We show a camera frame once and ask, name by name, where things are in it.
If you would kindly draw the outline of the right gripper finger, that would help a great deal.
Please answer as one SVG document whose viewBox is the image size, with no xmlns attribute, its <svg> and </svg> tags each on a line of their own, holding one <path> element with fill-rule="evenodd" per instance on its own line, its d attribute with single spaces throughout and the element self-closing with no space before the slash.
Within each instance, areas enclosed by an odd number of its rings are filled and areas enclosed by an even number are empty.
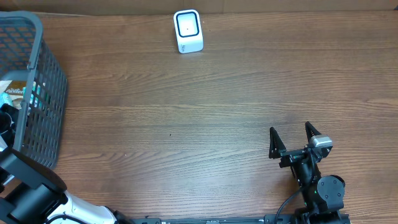
<svg viewBox="0 0 398 224">
<path fill-rule="evenodd" d="M 315 138 L 321 135 L 321 132 L 319 132 L 309 121 L 305 123 L 305 130 L 309 143 L 314 143 Z"/>
<path fill-rule="evenodd" d="M 271 127 L 269 131 L 270 131 L 269 158 L 270 159 L 280 158 L 282 157 L 282 154 L 287 151 L 286 147 L 274 127 Z"/>
</svg>

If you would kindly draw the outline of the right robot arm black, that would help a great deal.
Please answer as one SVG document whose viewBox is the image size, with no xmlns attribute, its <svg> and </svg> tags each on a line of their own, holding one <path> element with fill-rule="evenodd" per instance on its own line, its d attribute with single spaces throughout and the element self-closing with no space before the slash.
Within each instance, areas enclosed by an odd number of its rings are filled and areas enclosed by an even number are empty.
<svg viewBox="0 0 398 224">
<path fill-rule="evenodd" d="M 265 221 L 271 223 L 347 224 L 348 215 L 341 214 L 344 208 L 345 182 L 338 175 L 321 176 L 317 164 L 332 150 L 333 142 L 310 122 L 305 123 L 308 143 L 302 149 L 288 151 L 275 128 L 270 128 L 269 158 L 280 159 L 281 168 L 290 168 L 298 182 L 298 190 L 279 207 L 274 216 L 268 215 Z M 304 207 L 291 215 L 281 215 L 285 206 L 296 196 L 301 195 Z"/>
</svg>

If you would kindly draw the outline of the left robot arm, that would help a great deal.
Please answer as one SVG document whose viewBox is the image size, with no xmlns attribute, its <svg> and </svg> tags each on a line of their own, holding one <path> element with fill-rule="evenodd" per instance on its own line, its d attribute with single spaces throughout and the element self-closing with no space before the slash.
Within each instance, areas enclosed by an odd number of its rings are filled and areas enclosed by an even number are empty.
<svg viewBox="0 0 398 224">
<path fill-rule="evenodd" d="M 88 203 L 67 192 L 64 181 L 51 169 L 13 149 L 18 110 L 1 106 L 1 191 L 12 175 L 21 183 L 1 198 L 5 223 L 132 223 L 108 207 Z"/>
</svg>

